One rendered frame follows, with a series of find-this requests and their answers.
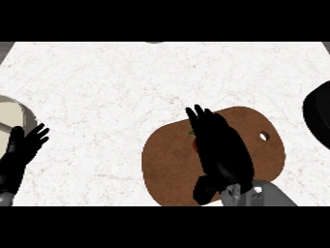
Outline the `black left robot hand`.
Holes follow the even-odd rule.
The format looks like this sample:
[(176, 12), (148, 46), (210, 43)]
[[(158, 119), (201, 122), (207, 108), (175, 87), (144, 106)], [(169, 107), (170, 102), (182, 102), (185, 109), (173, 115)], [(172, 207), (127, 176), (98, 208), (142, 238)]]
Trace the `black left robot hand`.
[(7, 152), (0, 159), (0, 193), (10, 192), (17, 195), (27, 164), (32, 162), (48, 137), (49, 129), (41, 124), (29, 134), (24, 128), (17, 126), (13, 129)]

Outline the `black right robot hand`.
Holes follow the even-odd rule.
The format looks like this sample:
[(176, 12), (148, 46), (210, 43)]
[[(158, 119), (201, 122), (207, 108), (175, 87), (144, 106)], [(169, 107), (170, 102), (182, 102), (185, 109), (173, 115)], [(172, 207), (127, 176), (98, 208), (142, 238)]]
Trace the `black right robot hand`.
[(241, 185), (242, 194), (253, 190), (256, 169), (247, 144), (225, 117), (200, 105), (188, 108), (186, 114), (206, 173), (195, 185), (194, 199), (206, 205), (231, 185)]

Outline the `red bell pepper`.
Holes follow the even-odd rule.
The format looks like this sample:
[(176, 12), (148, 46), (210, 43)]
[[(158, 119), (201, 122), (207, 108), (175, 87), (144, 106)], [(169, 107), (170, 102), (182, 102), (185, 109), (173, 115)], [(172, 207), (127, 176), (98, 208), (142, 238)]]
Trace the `red bell pepper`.
[(197, 152), (197, 154), (200, 155), (200, 150), (198, 150), (198, 144), (197, 144), (197, 135), (195, 135), (195, 131), (189, 131), (189, 136), (194, 137), (194, 150)]

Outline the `brown wooden cutting board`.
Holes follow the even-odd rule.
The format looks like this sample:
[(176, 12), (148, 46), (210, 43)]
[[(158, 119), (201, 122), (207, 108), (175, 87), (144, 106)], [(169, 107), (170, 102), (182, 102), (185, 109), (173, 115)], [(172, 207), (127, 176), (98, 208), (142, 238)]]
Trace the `brown wooden cutting board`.
[[(238, 131), (254, 160), (256, 180), (273, 181), (285, 167), (284, 142), (266, 116), (253, 108), (217, 112)], [(142, 171), (150, 194), (161, 206), (198, 206), (194, 188), (206, 174), (188, 119), (164, 125), (150, 136)]]

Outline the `black pan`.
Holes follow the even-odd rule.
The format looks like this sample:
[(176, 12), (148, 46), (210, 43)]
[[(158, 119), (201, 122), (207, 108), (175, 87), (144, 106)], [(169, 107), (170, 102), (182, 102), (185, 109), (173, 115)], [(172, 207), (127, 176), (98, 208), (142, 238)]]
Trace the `black pan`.
[(303, 110), (307, 127), (330, 150), (330, 80), (309, 93)]

